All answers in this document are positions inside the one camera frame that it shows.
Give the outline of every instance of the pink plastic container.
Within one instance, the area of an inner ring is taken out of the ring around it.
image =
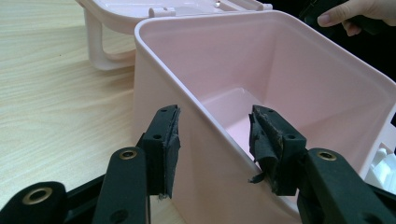
[[[365,177],[390,124],[396,85],[278,11],[141,21],[135,28],[134,140],[158,108],[181,107],[173,202],[187,223],[299,223],[248,155],[248,113],[272,107],[307,138],[341,153]]]

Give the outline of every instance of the container handle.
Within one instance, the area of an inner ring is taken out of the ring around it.
[[[88,54],[91,64],[100,70],[134,66],[136,50],[111,54],[103,49],[103,27],[90,11],[84,8],[85,26],[87,27]]]

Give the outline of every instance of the container lid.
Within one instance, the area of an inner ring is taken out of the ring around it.
[[[272,5],[255,0],[77,0],[109,28],[126,33],[121,27],[135,27],[154,17],[175,17],[235,11],[262,11]]]

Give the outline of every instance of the black mechanical arm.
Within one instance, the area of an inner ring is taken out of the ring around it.
[[[76,189],[42,182],[21,190],[0,211],[0,223],[150,223],[149,196],[172,197],[179,113],[176,105],[158,110],[136,147],[114,152],[104,175]]]
[[[275,110],[254,105],[250,153],[278,196],[294,196],[303,223],[396,223],[395,195],[366,184],[340,154],[305,149],[306,139]]]

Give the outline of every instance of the wooden table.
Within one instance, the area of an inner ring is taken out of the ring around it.
[[[109,52],[134,38],[104,30]],[[0,206],[42,181],[74,189],[132,147],[134,68],[104,72],[88,60],[82,7],[73,0],[0,2]],[[184,223],[151,198],[152,223]]]

